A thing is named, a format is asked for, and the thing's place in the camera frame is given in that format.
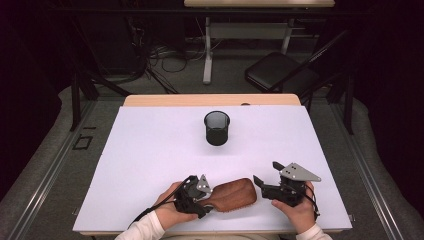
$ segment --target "wire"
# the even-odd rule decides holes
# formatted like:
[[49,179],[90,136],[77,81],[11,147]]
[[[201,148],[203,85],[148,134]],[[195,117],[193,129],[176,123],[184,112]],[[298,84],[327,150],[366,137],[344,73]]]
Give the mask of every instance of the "wire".
[[171,70],[167,70],[167,69],[165,68],[165,59],[169,59],[169,58],[164,58],[164,59],[162,59],[162,62],[161,62],[161,67],[162,67],[162,69],[163,69],[165,72],[169,72],[169,73],[177,73],[177,72],[181,72],[181,71],[183,71],[183,70],[187,67],[187,59],[184,57],[184,58],[181,58],[181,59],[184,61],[184,65],[183,65],[183,67],[182,67],[182,68],[177,69],[177,70],[173,70],[173,71],[171,71]]
[[317,203],[316,203],[315,193],[314,193],[314,191],[312,190],[312,188],[310,188],[308,185],[306,185],[306,184],[305,184],[305,187],[307,187],[307,188],[308,188],[309,190],[311,190],[311,192],[312,192],[312,198],[311,198],[311,197],[309,197],[308,195],[306,195],[306,193],[298,192],[298,191],[297,191],[297,189],[295,189],[295,188],[294,188],[294,187],[292,187],[292,186],[289,186],[289,185],[287,185],[287,184],[284,184],[284,186],[285,186],[285,187],[290,188],[290,189],[291,189],[292,191],[294,191],[295,193],[302,195],[303,197],[305,197],[306,199],[308,199],[309,201],[311,201],[311,202],[312,202],[312,204],[313,204],[313,206],[314,206],[314,215],[315,215],[315,220],[318,218],[318,216],[319,216],[319,215],[321,215],[321,214],[319,213],[318,205],[317,205]]
[[132,223],[134,223],[134,222],[137,222],[137,221],[139,221],[142,217],[144,217],[144,216],[146,216],[147,214],[149,214],[150,212],[152,212],[152,211],[154,211],[154,210],[156,210],[157,208],[159,208],[160,206],[162,206],[162,205],[164,205],[164,204],[167,204],[167,203],[172,203],[172,202],[174,202],[174,201],[169,201],[168,202],[168,200],[177,192],[177,191],[179,191],[186,183],[187,183],[187,181],[188,180],[190,180],[190,177],[191,176],[189,176],[189,177],[187,177],[186,179],[184,179],[184,181],[182,181],[181,183],[180,183],[180,185],[178,185],[178,187],[177,188],[175,188],[174,189],[174,191],[172,191],[165,199],[163,199],[161,202],[159,202],[158,204],[156,204],[156,205],[153,205],[152,207],[150,207],[150,208],[147,208],[146,210],[144,210],[142,213],[140,213],[140,215],[138,215],[135,219],[134,219],[134,221],[132,222]]
[[164,76],[156,72],[154,69],[146,68],[146,72],[148,73],[147,77],[153,77],[163,87],[166,93],[178,93],[178,91],[171,85],[171,83],[169,83]]

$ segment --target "white table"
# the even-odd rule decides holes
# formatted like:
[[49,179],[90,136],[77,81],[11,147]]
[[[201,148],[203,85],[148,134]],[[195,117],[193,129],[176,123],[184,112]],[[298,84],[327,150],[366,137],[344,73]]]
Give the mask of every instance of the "white table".
[[[190,98],[180,96],[183,101]],[[206,106],[184,107],[175,106],[179,95],[159,95],[144,99],[163,99],[163,104],[131,107],[149,102],[130,97],[131,101],[119,110],[73,230],[84,235],[118,234],[172,182],[189,175],[205,174],[211,187],[243,177],[252,179],[253,175],[277,185],[279,175],[272,168],[273,161],[283,165],[295,162],[321,177],[322,182],[314,184],[321,212],[318,223],[326,231],[350,229],[306,109],[296,101],[292,103],[295,105],[262,105],[267,96],[270,104],[279,104],[275,101],[278,97],[296,98],[291,94],[193,95],[195,100],[203,99]],[[232,104],[238,99],[239,103],[261,105],[213,105],[226,98]],[[224,111],[231,119],[228,142],[220,147],[205,139],[203,118],[213,110]],[[259,188],[256,190],[258,200],[253,206],[230,213],[212,211],[167,233],[293,232],[284,214],[261,197]]]
[[[184,0],[194,8],[331,8],[334,0]],[[211,38],[228,39],[283,39],[281,52],[285,54],[292,33],[293,19],[287,23],[211,23],[206,17],[206,59],[203,83],[211,83]]]

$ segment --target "black chair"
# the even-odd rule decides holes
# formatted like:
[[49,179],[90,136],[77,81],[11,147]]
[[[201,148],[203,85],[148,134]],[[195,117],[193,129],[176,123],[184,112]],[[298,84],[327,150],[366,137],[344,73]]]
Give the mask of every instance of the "black chair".
[[349,31],[341,32],[302,63],[280,52],[270,53],[245,70],[245,79],[264,93],[296,94],[302,104],[308,102],[309,112],[313,93],[343,75],[342,72],[336,72],[323,79],[309,67],[330,48],[346,38],[348,33]]

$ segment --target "gray floor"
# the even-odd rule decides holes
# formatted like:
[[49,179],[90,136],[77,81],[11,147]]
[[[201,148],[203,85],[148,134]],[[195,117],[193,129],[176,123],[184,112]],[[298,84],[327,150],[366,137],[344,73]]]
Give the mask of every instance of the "gray floor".
[[[306,56],[310,43],[305,45],[305,41],[308,42],[293,40],[289,54],[299,59]],[[214,50],[211,85],[202,83],[202,60],[189,61],[178,73],[163,71],[160,62],[154,68],[180,93],[257,93],[244,81],[243,71],[260,56],[279,49],[278,43],[259,42],[254,49],[239,42],[221,44]],[[164,61],[168,70],[182,66],[175,58]],[[146,76],[121,86],[137,94],[164,93],[158,83]],[[72,232],[72,227],[123,102],[123,98],[103,86],[98,86],[98,90],[99,101],[83,101],[84,119],[74,133],[68,131],[72,121],[70,89],[60,94],[63,106],[55,126],[0,203],[0,239],[89,239]],[[340,126],[341,107],[328,105],[322,94],[317,94],[310,114],[347,211],[355,218],[352,230],[332,237],[422,239],[423,220],[403,199],[381,164],[366,108],[355,101],[355,135],[350,136]],[[92,137],[86,150],[73,149],[80,134]],[[292,235],[284,237],[293,239]]]

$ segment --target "person's right hand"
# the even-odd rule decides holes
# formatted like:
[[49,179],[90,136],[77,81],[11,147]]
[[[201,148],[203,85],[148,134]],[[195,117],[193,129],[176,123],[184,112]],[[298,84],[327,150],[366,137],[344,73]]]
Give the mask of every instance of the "person's right hand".
[[[158,204],[163,199],[165,199],[167,196],[169,196],[169,194],[171,194],[180,185],[180,183],[181,182],[173,183],[168,188],[168,190],[166,190],[164,193],[162,193],[159,196],[158,200],[156,201],[156,203],[154,205]],[[187,213],[178,212],[177,209],[175,208],[174,203],[172,203],[172,202],[163,204],[162,206],[160,206],[155,211],[156,211],[156,215],[158,216],[158,219],[160,221],[160,224],[162,225],[162,228],[164,230],[168,230],[169,228],[171,228],[172,226],[174,226],[176,224],[188,222],[188,221],[192,221],[194,219],[197,219],[197,214],[187,214]]]
[[[306,182],[306,185],[309,186],[312,191],[314,190],[314,186],[311,182]],[[311,189],[306,188],[306,195],[310,198],[312,198]],[[302,202],[295,207],[290,207],[276,199],[272,200],[271,204],[286,214],[298,234],[306,232],[315,225],[314,206],[312,202],[305,197]]]

